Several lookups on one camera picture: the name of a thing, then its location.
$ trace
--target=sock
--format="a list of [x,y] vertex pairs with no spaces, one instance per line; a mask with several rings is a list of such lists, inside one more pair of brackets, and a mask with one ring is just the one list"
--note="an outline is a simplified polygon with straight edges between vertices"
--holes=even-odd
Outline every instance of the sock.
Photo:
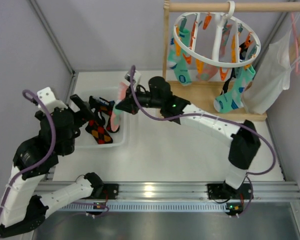
[[[179,31],[179,37],[181,42],[189,46],[191,33],[188,29],[184,28],[183,31]],[[191,78],[188,73],[188,64],[183,57],[183,53],[188,55],[183,49],[180,51],[180,56],[176,55],[176,46],[174,43],[174,38],[170,40],[170,52],[167,59],[167,65],[173,69],[176,79],[184,86],[191,84]]]
[[242,108],[242,94],[247,85],[253,80],[255,74],[256,71],[252,66],[246,70],[242,69],[242,73],[240,77],[235,80],[233,88],[227,93],[215,98],[213,102],[215,110],[221,114],[226,114],[234,109]]

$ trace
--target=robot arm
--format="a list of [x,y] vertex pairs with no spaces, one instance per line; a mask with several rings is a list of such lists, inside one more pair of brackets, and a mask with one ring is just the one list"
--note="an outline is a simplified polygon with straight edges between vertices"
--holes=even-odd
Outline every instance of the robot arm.
[[[130,75],[126,75],[126,80],[130,82]],[[142,107],[160,109],[161,115],[165,118],[193,113],[199,114],[201,116],[184,116],[174,118],[171,121],[196,128],[230,147],[228,160],[231,164],[224,181],[224,190],[230,193],[236,192],[243,184],[250,164],[261,145],[259,138],[242,127],[225,124],[219,121],[218,117],[203,111],[188,100],[173,95],[169,83],[160,76],[151,78],[148,85],[149,91],[140,85],[135,88],[137,100]],[[130,87],[126,90],[125,98],[116,105],[116,108],[131,114],[136,114],[139,111]],[[203,114],[213,118],[202,117]],[[256,131],[251,121],[246,120],[243,125]]]
[[[21,174],[11,186],[7,185],[5,194],[0,200],[0,237],[2,238],[34,230],[55,211],[76,200],[87,197],[97,198],[104,186],[99,176],[91,172],[58,191],[41,196],[33,195],[45,174],[58,164],[58,155],[65,156],[73,153],[75,138],[80,135],[79,128],[87,121],[94,120],[94,113],[89,104],[83,102],[77,95],[70,97],[80,109],[77,112],[73,112],[62,101],[57,100],[49,87],[40,90],[37,95],[51,114],[56,132],[55,147],[43,164]],[[13,158],[9,183],[16,174],[39,162],[50,147],[52,136],[47,116],[42,111],[38,111],[35,117],[40,121],[39,134],[24,141],[18,147]]]

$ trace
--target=pink hanger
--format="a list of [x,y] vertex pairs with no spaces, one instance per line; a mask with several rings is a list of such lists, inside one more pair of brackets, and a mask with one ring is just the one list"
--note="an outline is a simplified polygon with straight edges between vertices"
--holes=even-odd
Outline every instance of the pink hanger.
[[295,74],[299,75],[299,46],[298,46],[298,36],[297,36],[297,28],[295,23],[295,16],[293,13],[291,13],[291,20],[292,20],[292,31],[293,31],[293,37],[294,37],[294,45],[295,45],[295,55],[296,55],[296,62],[295,62]]

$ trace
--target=gray floor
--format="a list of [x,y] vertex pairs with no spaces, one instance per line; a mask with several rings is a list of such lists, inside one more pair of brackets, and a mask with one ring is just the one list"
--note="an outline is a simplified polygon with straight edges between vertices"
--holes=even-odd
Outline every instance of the gray floor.
[[289,204],[255,203],[239,219],[223,213],[110,213],[92,219],[56,212],[33,240],[299,240]]

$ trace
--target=white table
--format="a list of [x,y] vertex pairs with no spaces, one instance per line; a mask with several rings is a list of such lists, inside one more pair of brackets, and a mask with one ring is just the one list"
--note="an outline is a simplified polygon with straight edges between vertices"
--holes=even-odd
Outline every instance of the white table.
[[[161,76],[162,71],[140,71],[141,84]],[[116,87],[124,81],[125,71],[80,72],[75,94],[95,88]],[[196,129],[173,122],[158,122],[141,111],[129,116],[127,142],[118,147],[76,149],[73,154],[59,157],[54,181],[74,181],[79,175],[96,172],[107,182],[212,182],[223,181],[229,167],[229,148],[213,137]],[[258,133],[271,142],[266,122],[255,122]],[[261,143],[250,172],[266,170],[272,163],[268,147]],[[252,181],[283,181],[281,168]]]

